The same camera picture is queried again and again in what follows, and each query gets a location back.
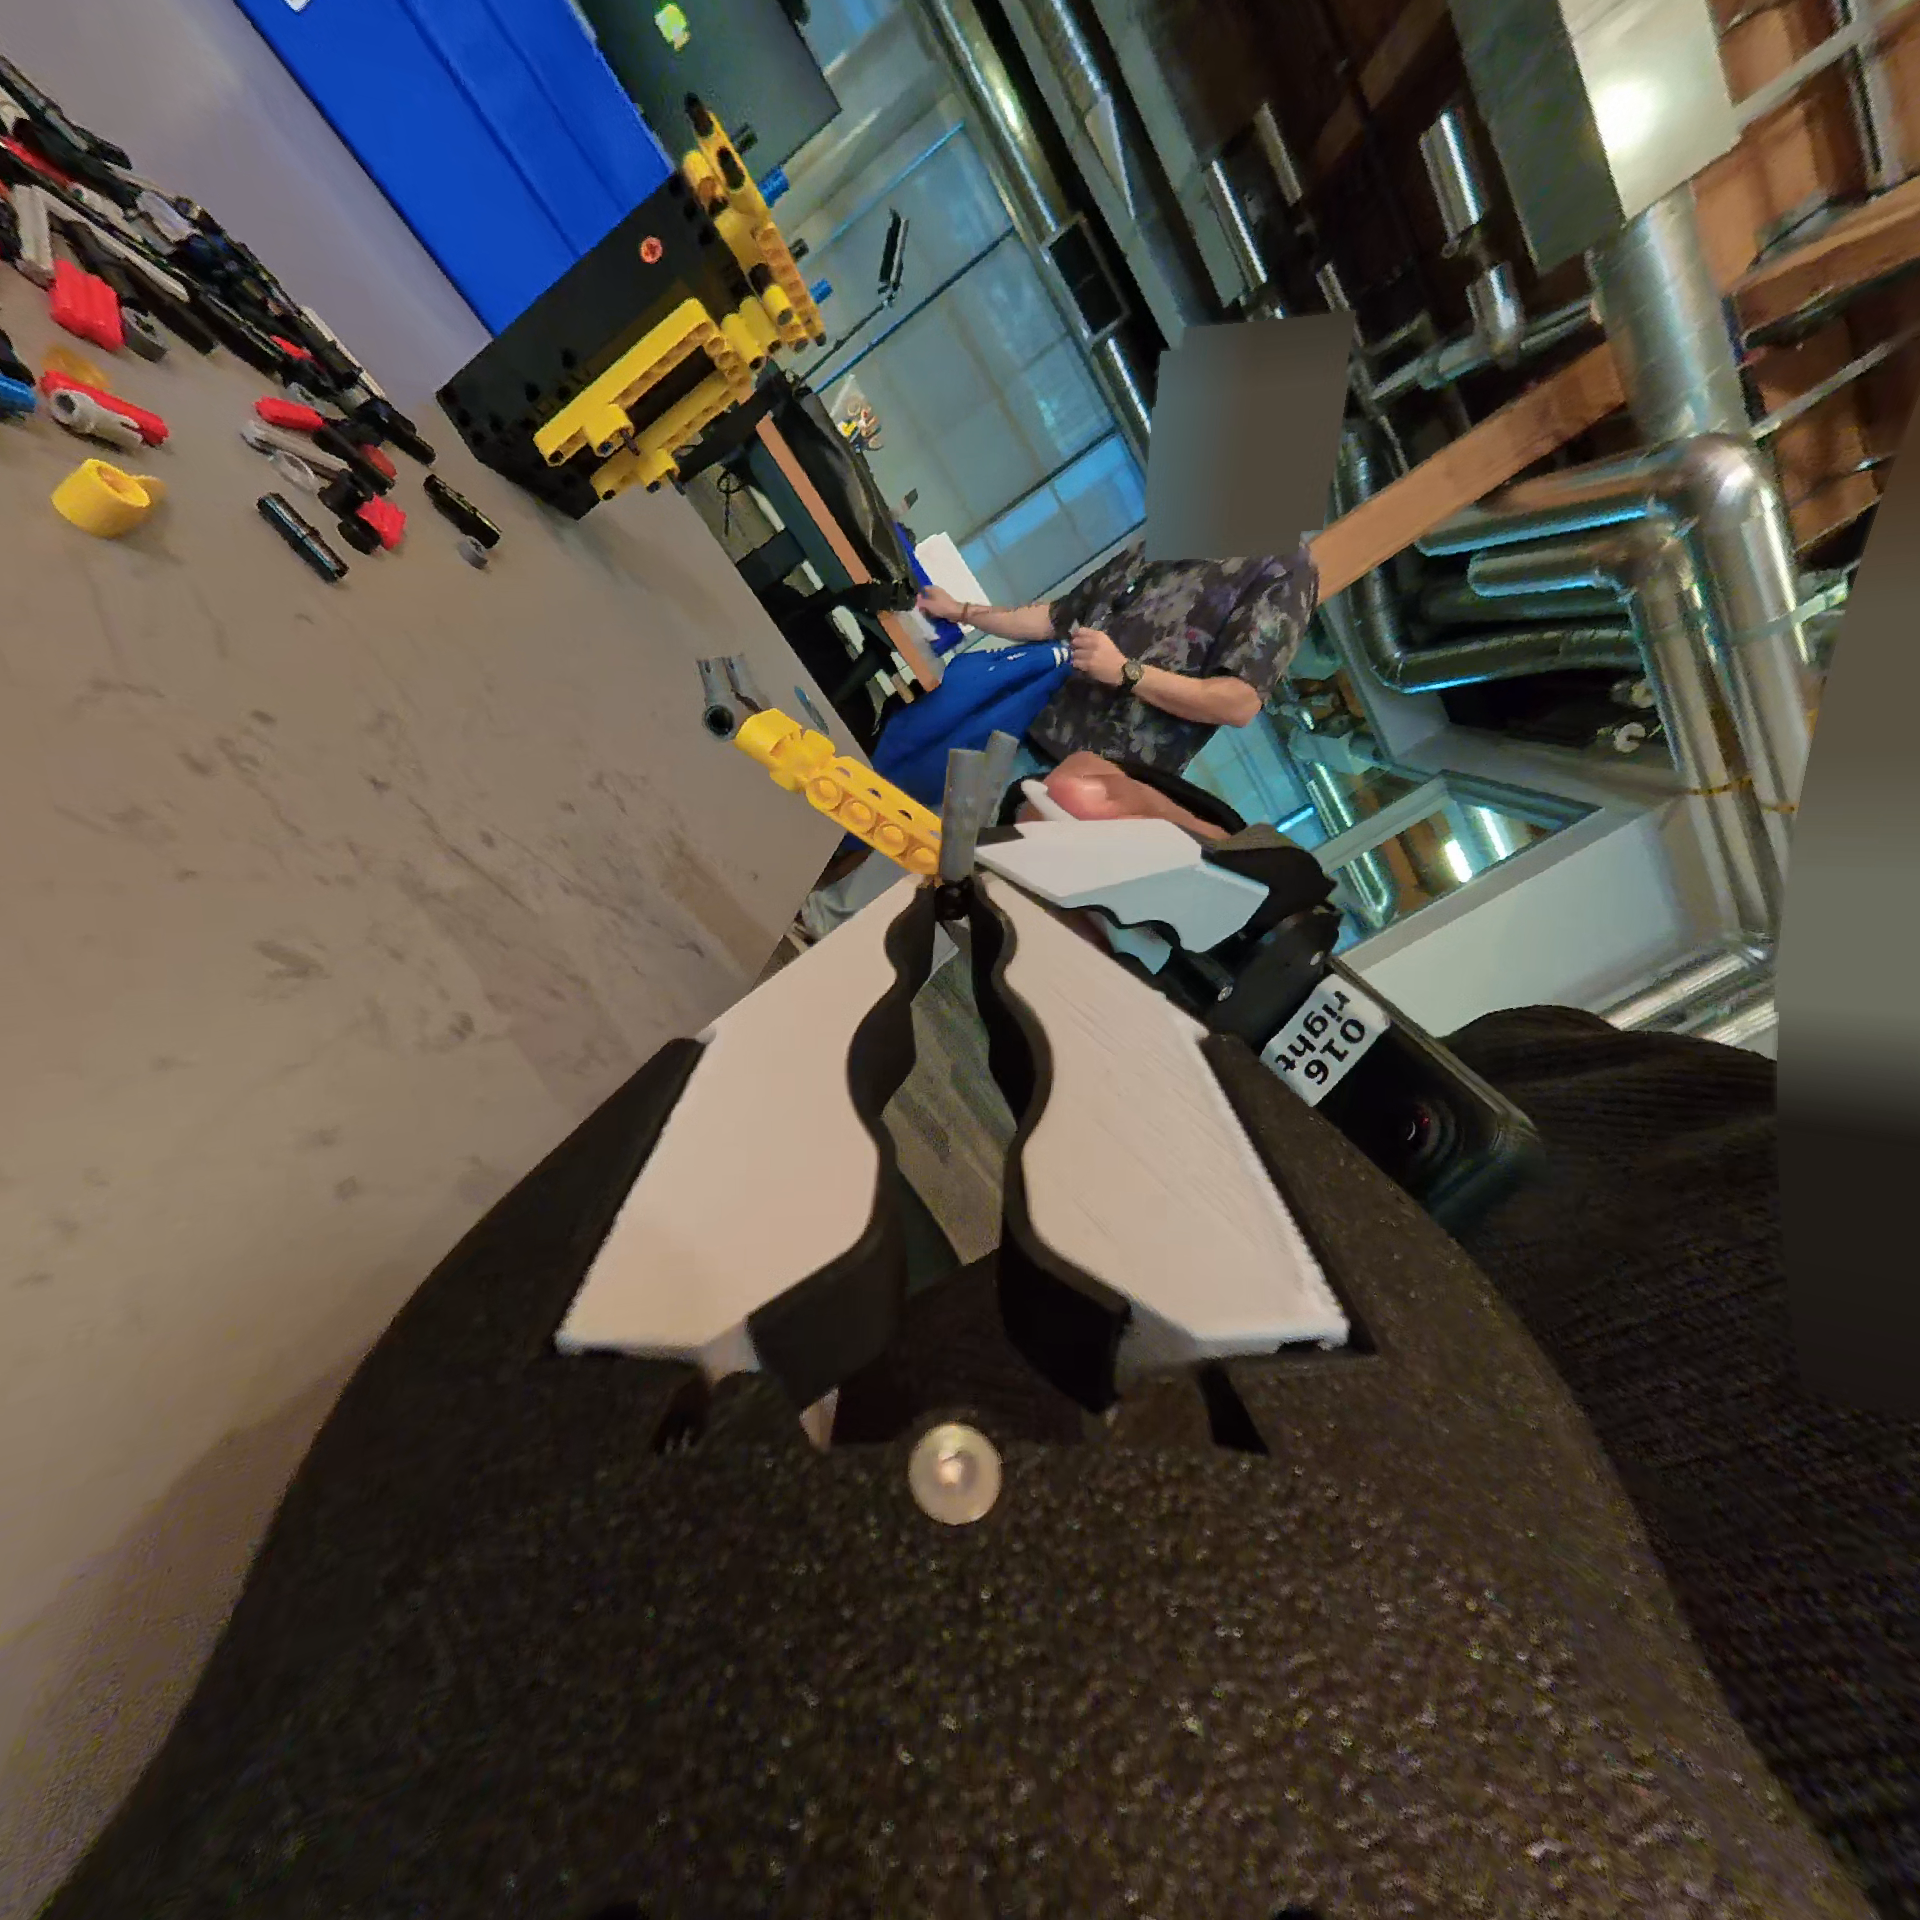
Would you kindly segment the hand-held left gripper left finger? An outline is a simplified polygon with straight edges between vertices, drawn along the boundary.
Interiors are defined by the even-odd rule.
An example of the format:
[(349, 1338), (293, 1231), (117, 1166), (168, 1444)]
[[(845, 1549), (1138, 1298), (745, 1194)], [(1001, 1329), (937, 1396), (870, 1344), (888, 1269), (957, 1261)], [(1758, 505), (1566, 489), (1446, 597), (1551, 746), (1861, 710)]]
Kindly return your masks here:
[(661, 1055), (665, 1109), (556, 1329), (564, 1354), (758, 1373), (794, 1407), (888, 1346), (905, 1228), (881, 1114), (942, 922), (901, 879)]

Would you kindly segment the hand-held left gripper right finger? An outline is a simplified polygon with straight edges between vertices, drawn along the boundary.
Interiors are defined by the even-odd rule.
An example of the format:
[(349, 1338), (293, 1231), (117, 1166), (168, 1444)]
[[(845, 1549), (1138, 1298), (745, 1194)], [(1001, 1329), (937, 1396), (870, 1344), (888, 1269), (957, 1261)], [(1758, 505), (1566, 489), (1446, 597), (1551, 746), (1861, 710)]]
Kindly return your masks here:
[(975, 879), (966, 922), (1014, 1122), (997, 1298), (1017, 1352), (1103, 1415), (1144, 1380), (1350, 1351), (1353, 1317), (1206, 1028), (1007, 879)]

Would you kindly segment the yellow toy panel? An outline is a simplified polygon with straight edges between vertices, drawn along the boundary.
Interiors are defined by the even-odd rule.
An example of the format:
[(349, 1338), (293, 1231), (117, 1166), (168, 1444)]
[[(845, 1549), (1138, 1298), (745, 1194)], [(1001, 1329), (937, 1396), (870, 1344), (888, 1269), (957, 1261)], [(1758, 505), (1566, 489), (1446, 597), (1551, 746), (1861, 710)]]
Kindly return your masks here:
[(845, 838), (886, 856), (913, 879), (938, 876), (944, 830), (932, 808), (840, 752), (826, 733), (764, 704), (742, 655), (702, 657), (697, 671), (702, 720), (711, 736), (730, 743)]

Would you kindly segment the person's right hand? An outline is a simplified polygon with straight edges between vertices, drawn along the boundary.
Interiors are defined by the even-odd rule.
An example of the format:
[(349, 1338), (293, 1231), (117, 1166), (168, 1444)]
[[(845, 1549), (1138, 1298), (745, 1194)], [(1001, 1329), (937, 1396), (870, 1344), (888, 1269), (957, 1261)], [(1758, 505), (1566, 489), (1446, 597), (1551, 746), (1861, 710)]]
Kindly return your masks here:
[(1078, 822), (1158, 820), (1197, 841), (1218, 841), (1238, 832), (1236, 825), (1192, 810), (1158, 786), (1090, 752), (1061, 759), (1039, 780), (1039, 791), (1054, 808)]

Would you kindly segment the blue jacket white stripes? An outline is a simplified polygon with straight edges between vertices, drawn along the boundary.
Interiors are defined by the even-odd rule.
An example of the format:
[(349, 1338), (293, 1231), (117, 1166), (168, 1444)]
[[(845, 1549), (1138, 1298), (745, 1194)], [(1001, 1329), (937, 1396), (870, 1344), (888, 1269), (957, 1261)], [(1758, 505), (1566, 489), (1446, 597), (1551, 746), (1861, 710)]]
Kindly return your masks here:
[(934, 806), (951, 752), (982, 752), (997, 732), (1018, 738), (1069, 673), (1069, 647), (1057, 639), (957, 650), (934, 690), (881, 722), (870, 767)]

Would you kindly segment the black desk wooden edge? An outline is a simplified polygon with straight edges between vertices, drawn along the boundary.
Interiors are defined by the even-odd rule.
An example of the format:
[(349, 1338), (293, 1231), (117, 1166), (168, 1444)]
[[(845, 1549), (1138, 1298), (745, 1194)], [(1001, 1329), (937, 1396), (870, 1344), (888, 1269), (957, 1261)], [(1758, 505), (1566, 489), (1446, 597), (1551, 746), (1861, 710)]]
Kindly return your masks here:
[(856, 745), (942, 684), (896, 516), (809, 386), (764, 370), (681, 458), (679, 490)]

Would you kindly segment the wooden beam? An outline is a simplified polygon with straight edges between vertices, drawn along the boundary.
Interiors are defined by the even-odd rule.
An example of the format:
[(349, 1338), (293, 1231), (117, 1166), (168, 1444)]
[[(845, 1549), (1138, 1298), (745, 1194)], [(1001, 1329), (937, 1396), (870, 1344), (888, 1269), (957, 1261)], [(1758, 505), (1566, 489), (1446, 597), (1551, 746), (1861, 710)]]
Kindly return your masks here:
[[(1844, 213), (1814, 239), (1750, 266), (1726, 287), (1718, 314), (1741, 333), (1798, 321), (1916, 265), (1917, 181)], [(1598, 344), (1510, 399), (1466, 433), (1366, 498), (1311, 541), (1321, 600), (1332, 604), (1416, 536), (1509, 485), (1530, 464), (1624, 406), (1610, 344)]]

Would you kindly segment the silver ventilation ducts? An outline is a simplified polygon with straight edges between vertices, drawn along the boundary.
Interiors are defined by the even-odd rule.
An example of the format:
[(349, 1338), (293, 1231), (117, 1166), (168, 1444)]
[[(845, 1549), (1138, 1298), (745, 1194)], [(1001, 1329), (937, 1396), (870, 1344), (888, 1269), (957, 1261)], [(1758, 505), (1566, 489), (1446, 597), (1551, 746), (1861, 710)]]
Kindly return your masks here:
[[(1624, 406), (1401, 552), (1466, 558), (1485, 604), (1600, 590), (1622, 600), (1735, 938), (1656, 973), (1610, 1020), (1730, 1045), (1774, 1021), (1770, 951), (1817, 671), (1791, 513), (1738, 349), (1769, 328), (1818, 325), (1840, 300), (1753, 333), (1718, 309), (1750, 266), (1916, 168), (1791, 246), (1744, 255), (1702, 236), (1695, 181), (1730, 168), (1758, 128), (1841, 64), (1873, 66), (1885, 38), (1916, 34), (1916, 4), (1833, 12), (1825, 38), (1736, 97), (1718, 4), (1452, 4), (1533, 262), (1561, 265), (1574, 239), (1589, 242), (1591, 310)], [(1598, 634), (1540, 621), (1408, 649), (1390, 562), (1324, 604), (1349, 670), (1383, 690), (1600, 665)]]

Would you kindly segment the black yellow toy brick assembly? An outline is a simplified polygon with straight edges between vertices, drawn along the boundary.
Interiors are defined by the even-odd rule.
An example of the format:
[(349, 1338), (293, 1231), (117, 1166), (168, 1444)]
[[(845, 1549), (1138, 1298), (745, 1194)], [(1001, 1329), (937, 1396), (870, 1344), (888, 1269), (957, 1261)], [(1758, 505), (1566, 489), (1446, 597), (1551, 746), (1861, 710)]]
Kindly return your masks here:
[(576, 520), (673, 487), (780, 353), (826, 342), (738, 144), (697, 93), (684, 112), (679, 166), (439, 393), (476, 458)]

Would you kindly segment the yellow toy tooth piece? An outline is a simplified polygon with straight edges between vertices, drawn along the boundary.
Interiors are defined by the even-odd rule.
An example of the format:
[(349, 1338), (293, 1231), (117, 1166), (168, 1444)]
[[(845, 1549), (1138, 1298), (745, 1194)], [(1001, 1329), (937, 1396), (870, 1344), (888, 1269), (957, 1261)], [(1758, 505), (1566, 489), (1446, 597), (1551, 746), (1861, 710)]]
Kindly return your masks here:
[(88, 536), (118, 540), (145, 526), (167, 487), (102, 458), (84, 458), (49, 493), (56, 516)]

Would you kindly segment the blue plastic storage bin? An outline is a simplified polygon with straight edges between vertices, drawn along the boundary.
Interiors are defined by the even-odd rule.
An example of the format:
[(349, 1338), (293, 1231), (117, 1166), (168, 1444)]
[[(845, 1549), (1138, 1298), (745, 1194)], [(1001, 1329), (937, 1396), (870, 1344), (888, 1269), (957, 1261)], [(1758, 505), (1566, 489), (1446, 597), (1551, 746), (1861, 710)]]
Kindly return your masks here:
[(488, 333), (673, 166), (570, 1), (238, 9)]

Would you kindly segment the pile of small toy pins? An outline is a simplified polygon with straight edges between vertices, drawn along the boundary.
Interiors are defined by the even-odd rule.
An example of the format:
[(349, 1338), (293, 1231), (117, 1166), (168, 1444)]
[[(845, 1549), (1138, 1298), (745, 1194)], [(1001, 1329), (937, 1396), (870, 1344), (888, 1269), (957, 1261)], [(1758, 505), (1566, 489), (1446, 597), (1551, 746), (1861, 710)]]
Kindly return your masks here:
[(488, 569), (490, 516), (439, 474), (439, 454), (337, 333), (197, 200), (143, 178), (130, 156), (72, 120), (2, 62), (5, 266), (34, 287), (55, 337), (34, 352), (2, 337), (5, 374), (30, 382), (44, 418), (86, 458), (134, 470), (173, 426), (128, 386), (130, 366), (173, 346), (225, 357), (262, 382), (236, 426), (264, 465), (261, 495), (285, 495), (349, 558), (385, 558), (408, 536), (396, 458), (421, 469), (429, 516), (453, 552)]

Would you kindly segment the dark wall screen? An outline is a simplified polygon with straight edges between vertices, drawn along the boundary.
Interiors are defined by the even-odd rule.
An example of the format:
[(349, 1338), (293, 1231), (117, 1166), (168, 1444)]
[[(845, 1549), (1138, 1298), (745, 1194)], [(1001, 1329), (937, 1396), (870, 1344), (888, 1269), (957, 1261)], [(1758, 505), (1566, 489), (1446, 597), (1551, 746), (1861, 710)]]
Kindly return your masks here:
[(807, 1), (580, 1), (620, 85), (661, 142), (700, 97), (750, 168), (785, 166), (840, 112), (804, 38)]

